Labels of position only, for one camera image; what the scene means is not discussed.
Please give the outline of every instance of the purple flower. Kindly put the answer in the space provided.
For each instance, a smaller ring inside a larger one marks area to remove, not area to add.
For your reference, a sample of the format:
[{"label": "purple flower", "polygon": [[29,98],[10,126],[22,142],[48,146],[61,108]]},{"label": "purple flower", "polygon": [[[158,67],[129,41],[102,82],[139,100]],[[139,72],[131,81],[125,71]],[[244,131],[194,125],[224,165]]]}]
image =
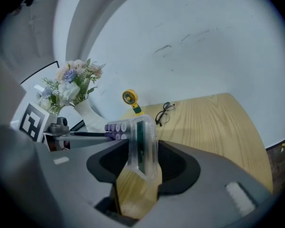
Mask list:
[{"label": "purple flower", "polygon": [[49,97],[51,94],[52,94],[52,90],[50,89],[50,87],[47,86],[47,87],[42,91],[41,96],[42,96],[43,98],[47,98],[47,97]]},{"label": "purple flower", "polygon": [[75,70],[71,69],[65,72],[64,79],[67,82],[72,82],[76,78],[76,72]]}]

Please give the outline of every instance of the yellow handheld fan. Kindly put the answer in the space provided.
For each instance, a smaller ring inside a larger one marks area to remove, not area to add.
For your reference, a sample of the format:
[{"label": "yellow handheld fan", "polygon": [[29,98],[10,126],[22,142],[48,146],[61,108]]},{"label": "yellow handheld fan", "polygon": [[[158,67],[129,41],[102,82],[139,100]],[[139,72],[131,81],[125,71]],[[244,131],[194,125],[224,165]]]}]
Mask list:
[{"label": "yellow handheld fan", "polygon": [[126,102],[126,104],[132,106],[136,116],[144,114],[144,112],[142,112],[141,108],[137,104],[138,95],[134,90],[128,89],[125,92],[123,92],[123,101]]}]

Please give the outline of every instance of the white vase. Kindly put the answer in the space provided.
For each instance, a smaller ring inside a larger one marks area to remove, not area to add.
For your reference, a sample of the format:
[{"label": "white vase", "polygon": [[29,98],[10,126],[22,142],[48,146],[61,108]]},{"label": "white vase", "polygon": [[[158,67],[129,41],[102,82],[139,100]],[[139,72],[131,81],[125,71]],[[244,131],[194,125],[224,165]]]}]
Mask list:
[{"label": "white vase", "polygon": [[108,121],[93,111],[88,100],[80,102],[74,107],[74,110],[84,120],[88,132],[105,133],[105,125]]}]

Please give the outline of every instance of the wall scratch mark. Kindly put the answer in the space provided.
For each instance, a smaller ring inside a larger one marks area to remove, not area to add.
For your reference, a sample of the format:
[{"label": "wall scratch mark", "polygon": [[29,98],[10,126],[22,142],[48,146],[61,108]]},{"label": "wall scratch mark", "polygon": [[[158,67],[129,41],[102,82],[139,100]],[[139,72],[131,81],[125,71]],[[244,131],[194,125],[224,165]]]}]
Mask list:
[{"label": "wall scratch mark", "polygon": [[200,35],[202,35],[202,34],[209,33],[209,32],[210,32],[210,29],[207,29],[207,30],[205,30],[205,31],[203,31],[203,32],[201,32],[201,33],[199,33],[199,34],[197,34],[195,37],[200,36]]},{"label": "wall scratch mark", "polygon": [[157,27],[159,27],[159,26],[161,26],[161,25],[162,25],[162,23],[160,23],[159,25],[155,26],[154,29],[157,28]]},{"label": "wall scratch mark", "polygon": [[199,43],[199,42],[201,42],[201,41],[203,41],[203,40],[206,40],[207,38],[202,38],[202,39],[199,39],[198,41],[197,41],[197,43]]},{"label": "wall scratch mark", "polygon": [[162,47],[162,48],[159,48],[157,51],[154,52],[154,54],[155,54],[156,52],[158,52],[158,51],[164,50],[165,48],[171,48],[171,47],[172,47],[172,46],[170,46],[170,45],[166,45],[166,46],[164,46],[164,47]]},{"label": "wall scratch mark", "polygon": [[181,41],[183,41],[183,40],[185,40],[187,37],[189,37],[190,36],[190,34],[188,34],[188,35],[186,35],[185,37],[184,37],[184,39],[182,39]]}]

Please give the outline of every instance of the pink flower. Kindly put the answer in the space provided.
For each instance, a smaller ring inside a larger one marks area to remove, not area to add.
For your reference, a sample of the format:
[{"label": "pink flower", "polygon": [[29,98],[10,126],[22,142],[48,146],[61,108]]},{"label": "pink flower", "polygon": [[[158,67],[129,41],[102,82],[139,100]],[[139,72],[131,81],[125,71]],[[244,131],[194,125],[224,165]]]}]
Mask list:
[{"label": "pink flower", "polygon": [[68,71],[68,68],[67,68],[67,67],[62,67],[62,68],[60,68],[60,69],[57,71],[57,73],[56,73],[55,79],[56,79],[58,82],[60,82],[60,83],[61,83],[62,81],[64,81],[66,71]]},{"label": "pink flower", "polygon": [[71,69],[75,70],[77,75],[81,75],[87,67],[87,64],[79,59],[77,59],[74,62],[69,61],[69,63],[70,63]]},{"label": "pink flower", "polygon": [[100,77],[103,74],[101,67],[95,65],[92,66],[92,72],[96,77]]}]

